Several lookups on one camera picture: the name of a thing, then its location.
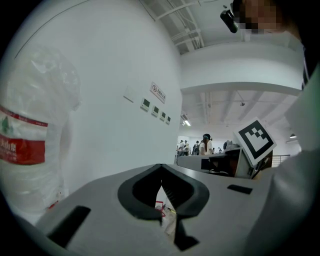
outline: transparent plastic wrap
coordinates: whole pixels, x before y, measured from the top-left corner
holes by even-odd
[[[79,76],[55,48],[28,46],[2,74],[1,185],[19,209],[39,213],[59,199],[61,133],[79,104]]]

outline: metal railing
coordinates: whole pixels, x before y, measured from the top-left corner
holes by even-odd
[[[284,160],[288,159],[290,157],[289,154],[283,154],[283,155],[273,155],[272,156],[272,167],[277,167],[280,165]]]

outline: woman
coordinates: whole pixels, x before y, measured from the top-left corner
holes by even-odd
[[[209,149],[209,140],[211,139],[210,134],[203,135],[203,140],[201,141],[199,145],[199,155],[205,156],[205,155],[211,155],[211,151]]]

